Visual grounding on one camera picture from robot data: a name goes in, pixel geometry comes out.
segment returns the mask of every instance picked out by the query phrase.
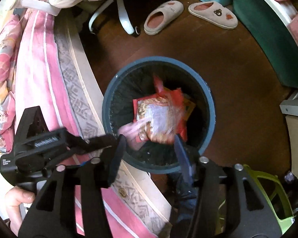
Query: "chair caster wheel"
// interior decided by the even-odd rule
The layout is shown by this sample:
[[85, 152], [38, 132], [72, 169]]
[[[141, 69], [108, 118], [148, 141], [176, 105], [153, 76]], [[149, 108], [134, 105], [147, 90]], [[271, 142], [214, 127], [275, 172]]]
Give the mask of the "chair caster wheel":
[[135, 32], [132, 34], [133, 37], [137, 37], [140, 35], [140, 28], [139, 27], [135, 27]]

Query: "red food wrapper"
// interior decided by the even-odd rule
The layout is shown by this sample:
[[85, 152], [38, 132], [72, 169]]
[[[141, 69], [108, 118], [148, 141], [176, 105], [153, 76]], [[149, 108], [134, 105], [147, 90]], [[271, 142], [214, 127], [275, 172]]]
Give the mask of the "red food wrapper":
[[154, 76], [156, 94], [134, 99], [134, 122], [148, 119], [136, 137], [137, 142], [151, 140], [162, 144], [173, 144], [175, 134], [187, 140], [184, 119], [184, 98], [181, 89], [165, 90], [162, 80]]

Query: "beige slipper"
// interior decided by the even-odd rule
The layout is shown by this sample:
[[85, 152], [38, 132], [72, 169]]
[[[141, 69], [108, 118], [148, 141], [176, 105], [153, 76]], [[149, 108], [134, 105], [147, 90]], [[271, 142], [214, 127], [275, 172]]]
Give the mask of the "beige slipper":
[[213, 23], [220, 28], [233, 29], [237, 27], [236, 16], [221, 4], [215, 1], [193, 3], [188, 8], [194, 16]]
[[149, 14], [145, 22], [145, 32], [148, 35], [158, 34], [165, 26], [183, 12], [183, 4], [178, 1], [169, 1], [161, 4]]

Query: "blue trash can rim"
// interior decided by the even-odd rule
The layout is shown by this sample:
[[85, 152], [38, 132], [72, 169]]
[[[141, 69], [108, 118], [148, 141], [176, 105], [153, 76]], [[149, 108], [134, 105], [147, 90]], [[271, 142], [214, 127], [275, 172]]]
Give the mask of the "blue trash can rim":
[[[110, 108], [111, 95], [113, 93], [113, 90], [116, 88], [117, 83], [119, 83], [117, 80], [123, 74], [125, 74], [127, 71], [129, 71], [131, 68], [133, 68], [141, 63], [146, 63], [146, 62], [151, 62], [151, 61], [166, 62], [166, 63], [174, 64], [174, 65], [182, 68], [183, 70], [187, 71], [189, 74], [191, 74], [191, 76], [193, 76], [194, 79], [201, 86], [201, 88], [205, 94], [207, 104], [209, 106], [209, 125], [208, 125], [208, 129], [207, 129], [207, 134], [205, 136], [202, 146], [199, 148], [199, 154], [202, 155], [204, 153], [205, 149], [207, 148], [207, 146], [209, 145], [212, 135], [213, 135], [213, 132], [214, 132], [214, 129], [215, 129], [215, 106], [214, 106], [214, 101], [213, 101], [213, 97], [211, 94], [211, 90], [208, 87], [207, 83], [201, 78], [201, 76], [197, 72], [195, 72], [192, 68], [190, 68], [185, 63], [182, 63], [182, 62], [180, 62], [176, 59], [173, 59], [173, 58], [168, 58], [168, 57], [163, 57], [163, 56], [145, 57], [145, 58], [136, 60], [132, 63], [129, 63], [127, 66], [125, 66], [119, 70], [119, 72], [110, 81], [110, 83], [106, 89], [105, 95], [104, 95], [103, 106], [102, 106], [102, 120], [103, 120], [103, 126], [104, 126], [105, 132], [112, 134], [110, 122], [108, 121], [109, 110], [106, 111], [105, 109]], [[150, 169], [148, 169], [144, 165], [142, 165], [140, 162], [138, 162], [138, 160], [134, 159], [127, 153], [124, 154], [123, 159], [128, 164], [132, 165], [133, 167], [143, 170], [143, 171], [146, 171], [146, 172], [153, 173], [153, 174], [167, 174], [167, 173], [180, 171], [179, 163], [174, 163], [169, 166], [151, 165]]]

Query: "brown floor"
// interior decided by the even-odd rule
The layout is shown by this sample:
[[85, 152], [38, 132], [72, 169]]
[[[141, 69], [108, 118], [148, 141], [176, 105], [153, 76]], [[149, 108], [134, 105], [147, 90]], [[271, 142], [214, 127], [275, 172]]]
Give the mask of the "brown floor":
[[82, 36], [96, 80], [104, 93], [116, 72], [145, 56], [180, 60], [208, 83], [215, 100], [216, 128], [205, 156], [220, 165], [249, 164], [282, 176], [290, 168], [287, 126], [279, 104], [290, 89], [281, 86], [265, 54], [239, 22], [224, 30], [189, 14], [198, 0], [179, 0], [185, 10], [156, 36], [143, 31], [146, 16], [167, 0], [125, 0], [139, 37], [121, 27], [113, 4], [97, 20], [96, 36]]

